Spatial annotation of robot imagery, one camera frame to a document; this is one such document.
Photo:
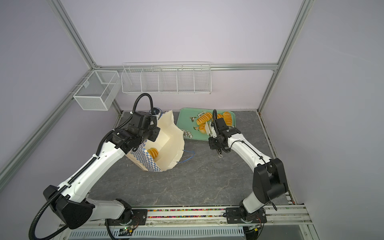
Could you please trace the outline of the ridged yellow fake bread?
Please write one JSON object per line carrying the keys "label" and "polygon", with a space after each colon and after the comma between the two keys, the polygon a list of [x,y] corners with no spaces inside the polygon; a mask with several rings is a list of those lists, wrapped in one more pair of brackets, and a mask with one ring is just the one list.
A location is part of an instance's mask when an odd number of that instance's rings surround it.
{"label": "ridged yellow fake bread", "polygon": [[222,115],[223,115],[223,119],[224,119],[226,125],[229,127],[232,127],[233,126],[233,119],[232,119],[231,113],[224,112]]}

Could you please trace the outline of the blue checkered paper bag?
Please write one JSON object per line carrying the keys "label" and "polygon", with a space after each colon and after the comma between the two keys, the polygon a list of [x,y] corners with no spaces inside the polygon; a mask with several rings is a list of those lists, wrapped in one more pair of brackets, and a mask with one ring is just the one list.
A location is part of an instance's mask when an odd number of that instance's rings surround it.
{"label": "blue checkered paper bag", "polygon": [[[136,152],[131,151],[126,154],[126,157],[140,169],[147,172],[164,172],[195,156],[195,152],[185,150],[183,131],[174,123],[172,111],[164,112],[157,126],[161,130],[155,142],[146,140]],[[150,148],[156,148],[159,151],[155,160],[147,152]]]}

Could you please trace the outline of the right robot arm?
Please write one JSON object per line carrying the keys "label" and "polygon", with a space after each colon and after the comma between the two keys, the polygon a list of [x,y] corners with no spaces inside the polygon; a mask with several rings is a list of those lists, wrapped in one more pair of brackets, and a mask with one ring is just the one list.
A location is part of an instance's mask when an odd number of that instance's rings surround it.
{"label": "right robot arm", "polygon": [[234,151],[253,172],[252,192],[240,202],[235,212],[226,213],[226,217],[244,223],[254,220],[262,223],[263,207],[289,191],[283,162],[259,151],[240,130],[227,126],[223,118],[219,119],[216,110],[213,110],[211,129],[210,149],[217,151],[219,156]]}

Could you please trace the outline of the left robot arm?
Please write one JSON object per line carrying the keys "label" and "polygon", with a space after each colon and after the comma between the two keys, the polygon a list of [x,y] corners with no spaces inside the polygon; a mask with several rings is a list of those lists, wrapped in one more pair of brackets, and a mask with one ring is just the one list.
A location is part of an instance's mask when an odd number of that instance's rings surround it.
{"label": "left robot arm", "polygon": [[121,199],[96,201],[88,198],[95,183],[118,160],[129,152],[135,152],[146,140],[155,142],[160,128],[152,96],[142,93],[135,100],[131,116],[123,124],[109,131],[100,141],[93,156],[71,177],[59,186],[50,185],[44,190],[46,203],[34,217],[29,239],[36,240],[36,228],[47,208],[65,225],[46,237],[50,240],[66,229],[77,229],[89,221],[105,220],[105,225],[117,221],[120,225],[133,222],[132,207]]}

